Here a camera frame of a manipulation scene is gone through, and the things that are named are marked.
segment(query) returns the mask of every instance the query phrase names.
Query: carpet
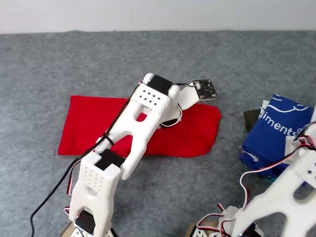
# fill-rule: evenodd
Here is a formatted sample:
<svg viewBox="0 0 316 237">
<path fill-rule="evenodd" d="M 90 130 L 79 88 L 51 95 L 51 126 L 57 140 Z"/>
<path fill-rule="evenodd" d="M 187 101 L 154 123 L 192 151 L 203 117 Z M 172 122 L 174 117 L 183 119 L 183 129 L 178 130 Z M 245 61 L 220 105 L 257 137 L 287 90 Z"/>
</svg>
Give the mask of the carpet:
<svg viewBox="0 0 316 237">
<path fill-rule="evenodd" d="M 240 207 L 247 170 L 238 155 L 247 133 L 245 110 L 273 93 L 303 105 L 316 102 L 316 32 L 67 32 L 0 36 L 0 226 L 28 237 L 30 214 L 73 157 L 58 156 L 73 94 L 127 97 L 152 72 L 173 82 L 212 79 L 222 120 L 209 154 L 143 158 L 115 196 L 113 227 L 121 237 L 181 237 L 216 204 Z M 268 186 L 245 179 L 252 197 Z M 66 183 L 35 216 L 36 237 L 66 227 Z M 258 222 L 276 237 L 285 221 Z M 315 236 L 316 229 L 309 232 Z"/>
</svg>

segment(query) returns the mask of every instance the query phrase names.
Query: blue cloth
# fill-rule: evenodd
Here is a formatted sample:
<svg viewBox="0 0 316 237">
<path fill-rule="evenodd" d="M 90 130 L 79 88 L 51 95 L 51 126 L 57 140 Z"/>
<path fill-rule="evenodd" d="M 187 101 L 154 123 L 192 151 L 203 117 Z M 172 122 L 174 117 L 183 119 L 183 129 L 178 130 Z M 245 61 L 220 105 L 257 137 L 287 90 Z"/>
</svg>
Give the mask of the blue cloth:
<svg viewBox="0 0 316 237">
<path fill-rule="evenodd" d="M 296 136 L 312 114 L 313 108 L 274 94 L 242 145 L 241 161 L 254 170 L 279 161 L 284 157 L 286 136 Z M 286 167 L 281 164 L 260 174 L 277 178 Z"/>
</svg>

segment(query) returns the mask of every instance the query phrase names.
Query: wooden base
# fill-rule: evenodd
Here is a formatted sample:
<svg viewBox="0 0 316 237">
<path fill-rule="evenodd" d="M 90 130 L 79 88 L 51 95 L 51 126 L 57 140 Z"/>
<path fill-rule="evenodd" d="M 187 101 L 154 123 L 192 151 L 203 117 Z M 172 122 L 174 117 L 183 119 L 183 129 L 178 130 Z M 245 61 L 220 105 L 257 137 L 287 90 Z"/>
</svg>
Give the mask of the wooden base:
<svg viewBox="0 0 316 237">
<path fill-rule="evenodd" d="M 69 223 L 69 225 L 64 229 L 60 237 L 70 237 L 74 230 L 75 227 L 73 223 Z"/>
<path fill-rule="evenodd" d="M 187 232 L 186 232 L 186 234 L 185 234 L 184 237 L 190 237 L 190 234 L 191 234 L 191 232 L 192 232 L 192 230 L 193 230 L 193 227 L 194 227 L 195 225 L 196 225 L 196 223 L 192 223 L 191 225 L 189 225 L 188 230 L 187 230 Z M 205 226 L 210 226 L 210 227 L 217 227 L 217 223 L 216 223 L 216 222 L 207 222 L 207 221 L 205 221 L 205 222 L 203 222 L 203 225 L 205 225 Z M 74 225 L 73 225 L 72 223 L 70 223 L 70 224 L 64 229 L 64 231 L 63 231 L 63 233 L 61 234 L 60 237 L 70 237 L 70 235 L 73 233 L 74 229 L 75 229 Z"/>
</svg>

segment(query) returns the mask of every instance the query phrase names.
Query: red towel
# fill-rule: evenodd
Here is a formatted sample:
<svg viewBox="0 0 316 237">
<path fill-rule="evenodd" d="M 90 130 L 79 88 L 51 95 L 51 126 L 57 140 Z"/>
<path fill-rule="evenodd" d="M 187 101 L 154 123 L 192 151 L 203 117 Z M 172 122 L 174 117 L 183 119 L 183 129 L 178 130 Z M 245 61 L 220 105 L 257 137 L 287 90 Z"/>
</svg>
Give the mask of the red towel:
<svg viewBox="0 0 316 237">
<path fill-rule="evenodd" d="M 59 155 L 80 155 L 107 130 L 126 99 L 73 95 L 64 131 L 58 148 Z M 195 157 L 209 152 L 215 142 L 221 114 L 217 107 L 195 104 L 183 111 L 175 126 L 159 128 L 148 142 L 146 155 Z M 124 137 L 111 150 L 127 157 L 131 136 Z"/>
</svg>

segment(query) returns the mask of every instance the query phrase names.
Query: circuit board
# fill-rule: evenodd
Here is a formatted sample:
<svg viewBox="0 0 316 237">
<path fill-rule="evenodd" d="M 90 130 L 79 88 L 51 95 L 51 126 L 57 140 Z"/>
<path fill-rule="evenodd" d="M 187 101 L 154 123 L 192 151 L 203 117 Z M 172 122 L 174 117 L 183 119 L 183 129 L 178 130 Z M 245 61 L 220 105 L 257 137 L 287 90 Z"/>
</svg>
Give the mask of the circuit board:
<svg viewBox="0 0 316 237">
<path fill-rule="evenodd" d="M 193 85 L 200 100 L 215 100 L 217 98 L 215 87 L 210 79 L 194 80 Z"/>
</svg>

